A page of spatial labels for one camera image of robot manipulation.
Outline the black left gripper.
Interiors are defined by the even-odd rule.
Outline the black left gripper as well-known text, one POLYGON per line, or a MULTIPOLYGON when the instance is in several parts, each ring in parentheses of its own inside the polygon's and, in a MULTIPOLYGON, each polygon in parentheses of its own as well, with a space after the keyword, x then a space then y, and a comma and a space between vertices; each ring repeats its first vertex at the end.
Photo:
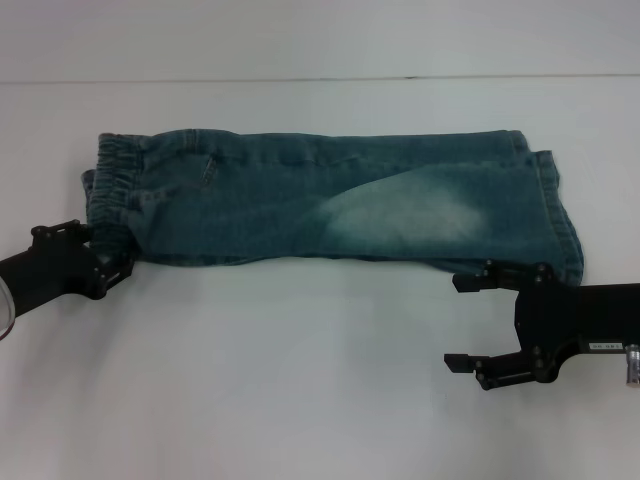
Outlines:
POLYGON ((91 228, 80 220, 31 229, 28 250, 1 261, 1 320, 14 321, 67 294, 101 300, 133 272, 136 258, 122 252, 100 262, 89 250, 91 228))

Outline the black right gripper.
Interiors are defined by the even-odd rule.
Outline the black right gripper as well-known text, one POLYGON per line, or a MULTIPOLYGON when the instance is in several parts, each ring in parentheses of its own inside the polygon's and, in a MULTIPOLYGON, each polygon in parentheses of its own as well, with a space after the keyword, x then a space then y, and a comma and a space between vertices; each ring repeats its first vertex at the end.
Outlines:
POLYGON ((518 292, 515 327, 521 350, 498 356, 445 354, 452 373, 473 374, 493 390, 551 383, 563 363, 581 354, 623 354, 627 374, 639 374, 639 286, 567 287, 554 284, 547 263, 487 260, 479 274, 454 274, 458 293, 518 292))

